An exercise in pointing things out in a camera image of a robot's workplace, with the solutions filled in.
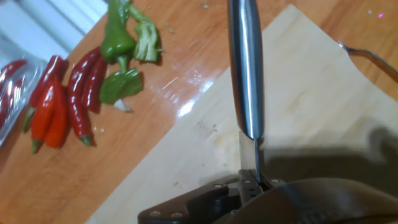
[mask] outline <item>stainless steel knife handle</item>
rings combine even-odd
[[[256,0],[228,0],[229,52],[238,124],[245,135],[264,134],[262,39]]]

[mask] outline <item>wooden countertop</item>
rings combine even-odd
[[[20,119],[0,151],[0,157],[11,151],[0,174],[0,222],[84,223],[229,66],[225,1],[135,3],[157,24],[166,53],[161,66],[131,62],[145,77],[144,91],[126,100],[134,113],[104,106],[101,115],[91,115],[97,147],[86,148],[71,132],[61,150],[43,147],[34,156],[30,134],[21,134]],[[395,0],[258,1],[262,28],[290,3],[333,39],[371,50],[398,67]],[[70,54],[71,67],[101,43],[105,22],[102,18]],[[373,83],[398,99],[398,85],[391,78],[366,58],[352,59]]]

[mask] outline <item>wooden cutting board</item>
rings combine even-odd
[[[262,39],[269,176],[350,178],[396,194],[396,151],[381,145],[396,141],[398,104],[293,5]],[[87,224],[136,223],[144,209],[237,173],[239,129],[230,69],[182,110],[186,115]]]

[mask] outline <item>plastic container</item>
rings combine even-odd
[[[29,102],[46,65],[0,34],[0,147]]]

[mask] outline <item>chopped green pepper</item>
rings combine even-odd
[[[136,42],[126,30],[129,18],[130,0],[109,0],[108,23],[105,26],[105,39],[101,44],[101,54],[106,62],[118,62],[121,71],[127,71],[128,62]]]
[[[113,104],[118,99],[132,96],[142,90],[141,78],[136,68],[127,72],[116,72],[102,83],[99,90],[99,100],[102,103]]]
[[[138,35],[134,58],[138,61],[157,62],[162,49],[160,49],[160,37],[155,24],[133,4],[130,5],[129,12],[139,23],[134,28]]]

